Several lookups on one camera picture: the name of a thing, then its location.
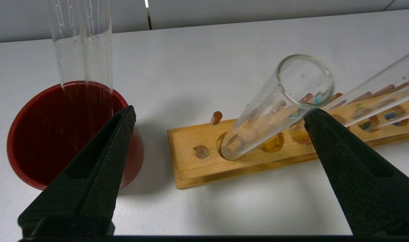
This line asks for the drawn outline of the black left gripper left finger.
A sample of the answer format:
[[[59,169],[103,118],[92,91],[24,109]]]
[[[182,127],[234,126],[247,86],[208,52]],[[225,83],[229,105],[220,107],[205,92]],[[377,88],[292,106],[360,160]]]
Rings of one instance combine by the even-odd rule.
[[[136,113],[119,110],[20,214],[23,237],[113,236],[116,199]]]

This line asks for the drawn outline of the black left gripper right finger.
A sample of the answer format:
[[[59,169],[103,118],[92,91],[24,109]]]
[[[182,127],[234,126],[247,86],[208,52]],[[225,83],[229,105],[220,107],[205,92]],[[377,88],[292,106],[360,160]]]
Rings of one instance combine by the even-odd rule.
[[[355,236],[409,236],[409,177],[329,113],[304,127]]]

